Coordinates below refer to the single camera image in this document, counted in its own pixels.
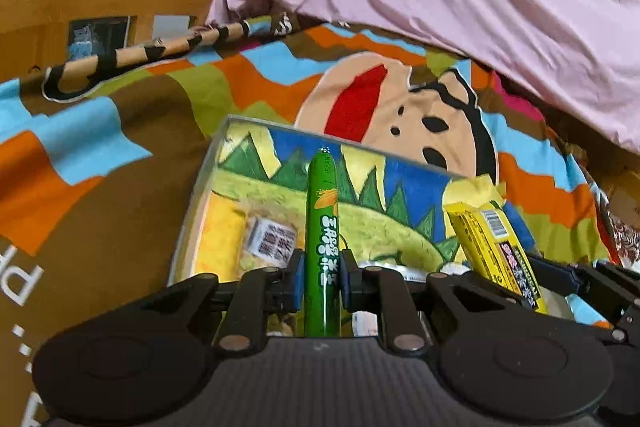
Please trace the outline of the white green snack packet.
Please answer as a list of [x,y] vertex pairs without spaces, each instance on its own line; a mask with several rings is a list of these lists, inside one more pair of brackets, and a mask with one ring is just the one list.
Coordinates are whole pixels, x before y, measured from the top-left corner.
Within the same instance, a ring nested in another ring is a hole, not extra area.
[[429,279],[456,277],[470,272],[467,265],[447,262],[435,272],[422,272],[418,269],[382,263],[365,263],[356,269],[344,269],[341,272],[341,296],[346,311],[352,314],[352,335],[355,337],[377,336],[382,334],[380,321],[383,315],[383,295],[390,297],[393,309],[403,305],[405,295],[421,294]]

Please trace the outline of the green corn sausage stick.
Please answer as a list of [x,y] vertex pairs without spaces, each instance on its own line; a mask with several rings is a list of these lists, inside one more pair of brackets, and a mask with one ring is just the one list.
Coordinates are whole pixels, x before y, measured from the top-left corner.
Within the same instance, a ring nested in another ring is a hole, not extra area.
[[340,335],[340,233],[336,166],[322,148],[308,166],[305,223],[304,333]]

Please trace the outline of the brown colourful cartoon blanket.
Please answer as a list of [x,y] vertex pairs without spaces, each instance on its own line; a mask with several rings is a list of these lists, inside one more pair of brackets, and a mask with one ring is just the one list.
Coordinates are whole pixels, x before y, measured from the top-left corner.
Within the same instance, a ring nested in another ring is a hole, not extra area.
[[490,176],[523,242],[612,261],[593,164],[614,146],[482,63],[378,28],[288,13],[192,36],[178,54],[1,86],[1,421],[38,426],[32,352],[162,288],[194,183],[232,118],[456,176]]

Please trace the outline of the metal tray with dinosaur picture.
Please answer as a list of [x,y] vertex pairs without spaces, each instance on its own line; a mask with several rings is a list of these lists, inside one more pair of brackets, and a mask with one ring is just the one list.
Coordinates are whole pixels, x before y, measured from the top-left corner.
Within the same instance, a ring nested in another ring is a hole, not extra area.
[[406,282],[473,272],[539,309],[539,291],[490,176],[462,178],[265,121],[228,119],[196,178],[169,278],[224,283],[296,261],[302,287],[273,336],[351,336],[341,251]]

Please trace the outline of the nut bar clear packet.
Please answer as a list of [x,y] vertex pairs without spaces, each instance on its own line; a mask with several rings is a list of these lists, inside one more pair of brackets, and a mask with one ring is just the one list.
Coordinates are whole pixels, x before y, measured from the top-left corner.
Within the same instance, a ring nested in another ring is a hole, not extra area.
[[239,277],[255,269],[284,269],[295,249],[303,246],[303,215],[251,199],[241,200],[240,211],[244,227],[238,254]]

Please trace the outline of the yellow snack packet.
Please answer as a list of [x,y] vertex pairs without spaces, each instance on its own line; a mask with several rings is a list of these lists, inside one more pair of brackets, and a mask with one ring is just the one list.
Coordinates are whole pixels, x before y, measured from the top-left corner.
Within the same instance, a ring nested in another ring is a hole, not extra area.
[[455,202],[445,207],[470,267],[547,314],[532,266],[506,213],[491,200],[480,207]]

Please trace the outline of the floral white pillow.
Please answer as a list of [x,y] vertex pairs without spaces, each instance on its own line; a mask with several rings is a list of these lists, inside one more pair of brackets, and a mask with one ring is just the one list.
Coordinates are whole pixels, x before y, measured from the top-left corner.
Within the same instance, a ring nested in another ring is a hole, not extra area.
[[608,204],[603,204],[600,211],[612,260],[627,270],[639,272],[639,230],[615,216]]

